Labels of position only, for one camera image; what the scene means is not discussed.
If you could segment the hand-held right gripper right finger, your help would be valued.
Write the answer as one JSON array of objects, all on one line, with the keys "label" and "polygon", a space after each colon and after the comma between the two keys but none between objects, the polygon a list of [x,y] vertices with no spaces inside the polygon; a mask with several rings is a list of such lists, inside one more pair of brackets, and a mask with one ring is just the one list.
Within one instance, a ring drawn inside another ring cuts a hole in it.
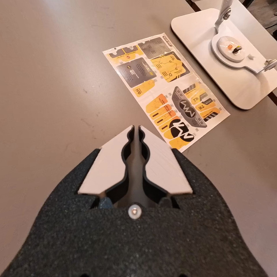
[{"label": "hand-held right gripper right finger", "polygon": [[163,198],[192,194],[193,190],[173,149],[143,126],[139,126],[143,165],[143,190],[155,203]]}]

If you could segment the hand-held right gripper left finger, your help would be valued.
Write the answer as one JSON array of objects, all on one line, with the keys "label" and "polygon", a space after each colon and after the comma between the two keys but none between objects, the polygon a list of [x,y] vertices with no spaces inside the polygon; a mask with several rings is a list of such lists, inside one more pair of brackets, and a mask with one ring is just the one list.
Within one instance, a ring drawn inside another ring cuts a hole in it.
[{"label": "hand-held right gripper left finger", "polygon": [[134,132],[134,125],[131,125],[100,149],[96,149],[96,158],[78,189],[79,195],[109,198],[111,203],[115,204],[127,194],[127,159],[131,154]]}]

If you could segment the yellow and grey sticker sheet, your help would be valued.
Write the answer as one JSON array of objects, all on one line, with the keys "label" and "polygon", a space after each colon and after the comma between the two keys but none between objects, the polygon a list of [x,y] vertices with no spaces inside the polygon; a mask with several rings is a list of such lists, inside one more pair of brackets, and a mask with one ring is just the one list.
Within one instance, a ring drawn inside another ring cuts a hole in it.
[{"label": "yellow and grey sticker sheet", "polygon": [[171,148],[183,152],[230,116],[165,33],[102,53]]}]

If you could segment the white book stand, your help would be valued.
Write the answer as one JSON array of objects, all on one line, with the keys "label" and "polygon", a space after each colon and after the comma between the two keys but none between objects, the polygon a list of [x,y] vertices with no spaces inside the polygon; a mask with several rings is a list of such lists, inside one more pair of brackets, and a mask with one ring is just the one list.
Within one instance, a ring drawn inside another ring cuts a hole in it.
[{"label": "white book stand", "polygon": [[258,74],[242,67],[265,66],[266,60],[276,59],[276,40],[251,15],[240,1],[232,1],[230,18],[219,26],[222,36],[231,36],[242,43],[246,51],[239,68],[225,64],[212,49],[212,39],[217,35],[215,22],[223,1],[197,1],[200,11],[174,18],[171,28],[190,53],[202,65],[227,98],[238,108],[253,108],[266,96],[276,96],[276,67]]}]

